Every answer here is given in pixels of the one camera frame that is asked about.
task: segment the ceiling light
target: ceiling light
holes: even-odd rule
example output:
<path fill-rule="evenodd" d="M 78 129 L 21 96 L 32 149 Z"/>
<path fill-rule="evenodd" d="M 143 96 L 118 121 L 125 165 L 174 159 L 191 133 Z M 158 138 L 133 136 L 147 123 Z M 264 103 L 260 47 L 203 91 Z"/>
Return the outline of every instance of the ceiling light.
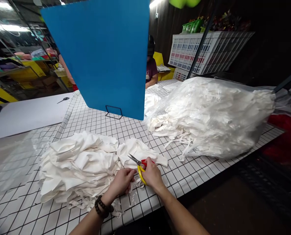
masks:
<path fill-rule="evenodd" d="M 12 10 L 12 7 L 6 2 L 0 2 L 0 9 Z"/>
<path fill-rule="evenodd" d="M 150 4 L 150 8 L 156 7 L 162 0 L 154 0 L 151 4 Z"/>
<path fill-rule="evenodd" d="M 24 28 L 18 25 L 12 24 L 0 24 L 0 31 L 11 31 L 11 32 L 28 32 L 28 28 Z"/>

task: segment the green ball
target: green ball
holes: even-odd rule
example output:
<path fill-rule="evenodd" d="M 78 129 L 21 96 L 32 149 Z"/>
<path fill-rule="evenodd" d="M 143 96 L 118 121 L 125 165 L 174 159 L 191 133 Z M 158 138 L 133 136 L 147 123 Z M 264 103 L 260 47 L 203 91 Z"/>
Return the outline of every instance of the green ball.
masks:
<path fill-rule="evenodd" d="M 186 0 L 169 0 L 169 3 L 176 8 L 182 9 L 186 4 Z"/>
<path fill-rule="evenodd" d="M 193 8 L 198 5 L 200 1 L 201 0 L 187 0 L 187 6 Z"/>

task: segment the blue partition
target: blue partition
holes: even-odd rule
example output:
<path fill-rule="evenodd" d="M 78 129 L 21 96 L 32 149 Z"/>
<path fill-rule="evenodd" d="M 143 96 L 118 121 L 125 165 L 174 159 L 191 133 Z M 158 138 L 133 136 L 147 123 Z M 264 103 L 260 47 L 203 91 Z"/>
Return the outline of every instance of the blue partition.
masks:
<path fill-rule="evenodd" d="M 88 107 L 143 120 L 149 4 L 91 0 L 41 10 Z"/>

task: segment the yellow scissors handle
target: yellow scissors handle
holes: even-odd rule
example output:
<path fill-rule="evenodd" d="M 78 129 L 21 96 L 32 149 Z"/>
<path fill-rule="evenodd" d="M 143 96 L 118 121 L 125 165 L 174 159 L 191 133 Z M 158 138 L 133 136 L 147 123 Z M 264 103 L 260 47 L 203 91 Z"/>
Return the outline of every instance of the yellow scissors handle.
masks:
<path fill-rule="evenodd" d="M 147 185 L 143 176 L 142 176 L 142 172 L 145 172 L 145 170 L 141 166 L 138 166 L 138 172 L 139 172 L 139 176 L 141 178 L 141 181 L 144 183 L 144 185 Z"/>

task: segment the person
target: person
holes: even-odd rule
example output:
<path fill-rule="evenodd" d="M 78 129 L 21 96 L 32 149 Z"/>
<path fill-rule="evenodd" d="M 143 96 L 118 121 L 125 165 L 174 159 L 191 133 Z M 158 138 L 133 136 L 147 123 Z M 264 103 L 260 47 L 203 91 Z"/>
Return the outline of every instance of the person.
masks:
<path fill-rule="evenodd" d="M 67 67 L 67 65 L 66 65 L 66 63 L 65 63 L 65 61 L 64 61 L 64 59 L 63 59 L 63 56 L 62 56 L 61 54 L 58 56 L 58 59 L 59 59 L 59 63 L 60 63 L 60 64 L 62 65 L 62 67 L 65 69 L 69 81 L 70 81 L 71 84 L 73 85 L 73 91 L 78 90 L 78 87 L 77 87 L 76 83 L 74 82 L 74 79 L 73 79 L 73 77 L 71 76 L 71 73 L 69 72 L 69 69 L 68 69 L 68 67 Z"/>
<path fill-rule="evenodd" d="M 149 35 L 148 42 L 148 57 L 146 62 L 146 77 L 145 77 L 145 89 L 154 85 L 158 81 L 158 71 L 156 61 L 153 58 L 155 50 L 155 42 L 152 35 Z"/>
<path fill-rule="evenodd" d="M 147 185 L 153 188 L 155 193 L 163 201 L 165 208 L 179 234 L 200 234 L 208 235 L 205 228 L 190 214 L 190 212 L 169 192 L 163 183 L 161 172 L 152 163 L 152 159 L 146 159 L 147 167 L 142 173 Z M 125 168 L 117 172 L 114 180 L 107 191 L 101 197 L 105 206 L 110 206 L 115 198 L 121 193 L 128 193 L 130 182 L 134 180 L 135 169 Z M 83 218 L 83 220 L 73 229 L 70 235 L 95 235 L 103 223 L 103 217 L 97 213 L 95 208 Z"/>

